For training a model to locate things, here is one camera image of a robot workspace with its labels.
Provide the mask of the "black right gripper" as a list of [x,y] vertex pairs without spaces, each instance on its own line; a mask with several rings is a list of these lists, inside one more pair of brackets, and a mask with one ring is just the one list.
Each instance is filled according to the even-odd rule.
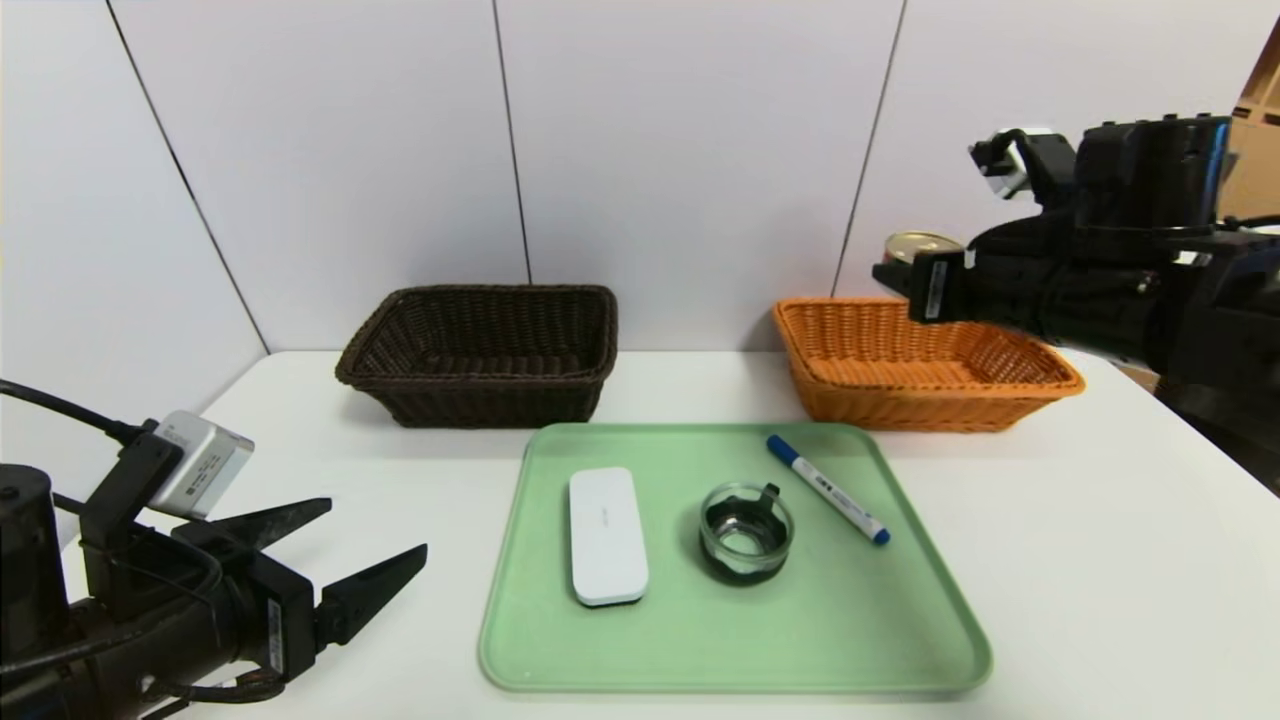
[[910,231],[910,261],[883,259],[872,268],[884,290],[910,300],[923,324],[973,322],[1043,334],[1041,310],[1050,275],[1050,224],[1007,222],[968,245]]

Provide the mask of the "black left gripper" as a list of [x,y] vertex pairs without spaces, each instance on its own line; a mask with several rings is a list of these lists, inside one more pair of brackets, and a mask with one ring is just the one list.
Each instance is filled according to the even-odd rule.
[[104,717],[168,717],[191,705],[278,697],[330,644],[348,644],[425,568],[428,544],[323,588],[266,548],[332,510],[308,498],[87,551],[93,648],[87,675]]

